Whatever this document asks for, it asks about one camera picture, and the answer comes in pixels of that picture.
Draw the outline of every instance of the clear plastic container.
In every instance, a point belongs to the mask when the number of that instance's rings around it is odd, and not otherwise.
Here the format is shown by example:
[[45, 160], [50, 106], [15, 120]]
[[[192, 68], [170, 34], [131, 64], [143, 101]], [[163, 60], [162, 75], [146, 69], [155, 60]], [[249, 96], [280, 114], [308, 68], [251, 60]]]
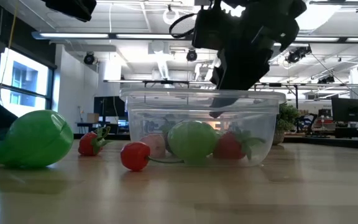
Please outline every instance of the clear plastic container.
[[[208, 146], [203, 162], [195, 163], [207, 166], [260, 164], [272, 146], [279, 104], [285, 102], [283, 93], [167, 88], [123, 88], [120, 97], [126, 102], [131, 141], [149, 144], [158, 159], [179, 157], [185, 163], [189, 159], [183, 158], [182, 150], [196, 152]], [[209, 129], [216, 138], [206, 134]]]

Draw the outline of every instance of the green ball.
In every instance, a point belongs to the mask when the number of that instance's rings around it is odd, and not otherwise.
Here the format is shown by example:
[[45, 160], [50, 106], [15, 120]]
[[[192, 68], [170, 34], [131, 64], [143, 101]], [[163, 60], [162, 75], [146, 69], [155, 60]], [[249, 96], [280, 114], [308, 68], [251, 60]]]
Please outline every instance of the green ball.
[[201, 121], [176, 124], [168, 134], [173, 153], [185, 161], [200, 161], [210, 155], [218, 141], [215, 130]]
[[39, 168], [62, 159], [73, 144], [73, 131], [58, 113], [40, 110], [13, 122], [0, 145], [0, 164]]

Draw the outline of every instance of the green plant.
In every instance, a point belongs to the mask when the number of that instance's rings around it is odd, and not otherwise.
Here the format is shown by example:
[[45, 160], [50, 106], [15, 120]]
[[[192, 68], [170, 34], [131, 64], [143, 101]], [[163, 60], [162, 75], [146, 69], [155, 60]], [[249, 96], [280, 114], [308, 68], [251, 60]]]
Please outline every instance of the green plant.
[[277, 115], [276, 130], [289, 131], [293, 128], [295, 118], [299, 117], [299, 111], [292, 105], [283, 103], [280, 105], [280, 113]]

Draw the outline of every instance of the tabletop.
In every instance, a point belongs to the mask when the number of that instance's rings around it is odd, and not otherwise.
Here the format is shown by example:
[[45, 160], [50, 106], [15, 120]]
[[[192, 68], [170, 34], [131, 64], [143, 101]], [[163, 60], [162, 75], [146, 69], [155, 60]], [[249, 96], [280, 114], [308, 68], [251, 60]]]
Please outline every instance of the tabletop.
[[0, 166], [0, 223], [358, 223], [358, 149], [282, 144], [261, 166], [151, 164], [129, 172], [126, 142], [42, 170]]

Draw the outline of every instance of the potted plant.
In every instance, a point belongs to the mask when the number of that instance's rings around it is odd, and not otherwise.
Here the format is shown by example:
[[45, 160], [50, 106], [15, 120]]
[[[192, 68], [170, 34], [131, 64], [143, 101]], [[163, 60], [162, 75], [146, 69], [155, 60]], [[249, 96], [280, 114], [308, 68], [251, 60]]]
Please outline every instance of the potted plant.
[[285, 132], [293, 128], [295, 118], [297, 117], [299, 117], [299, 111], [294, 106], [286, 103], [280, 105], [280, 113], [277, 115], [273, 138], [274, 146], [284, 141]]

